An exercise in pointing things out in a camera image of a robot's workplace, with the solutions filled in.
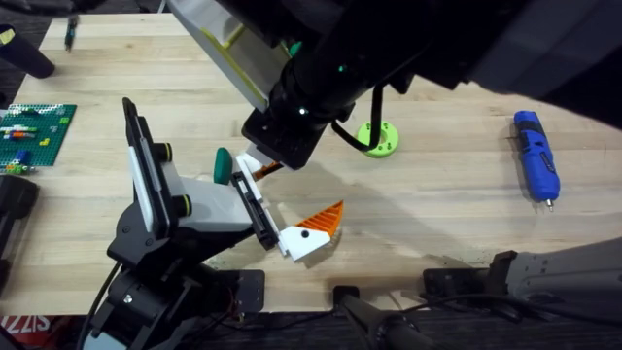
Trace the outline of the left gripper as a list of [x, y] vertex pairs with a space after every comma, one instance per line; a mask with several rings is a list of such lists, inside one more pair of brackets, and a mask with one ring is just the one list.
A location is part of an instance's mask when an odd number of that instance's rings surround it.
[[128, 158], [134, 200], [122, 212], [107, 254], [132, 271], [189, 269], [252, 235], [264, 249], [278, 244], [284, 256], [298, 262], [338, 235], [343, 200], [276, 230], [243, 173], [260, 181], [273, 167], [256, 147], [237, 156], [242, 172], [233, 173], [229, 185], [179, 175], [167, 144], [158, 151], [152, 144], [132, 145]]

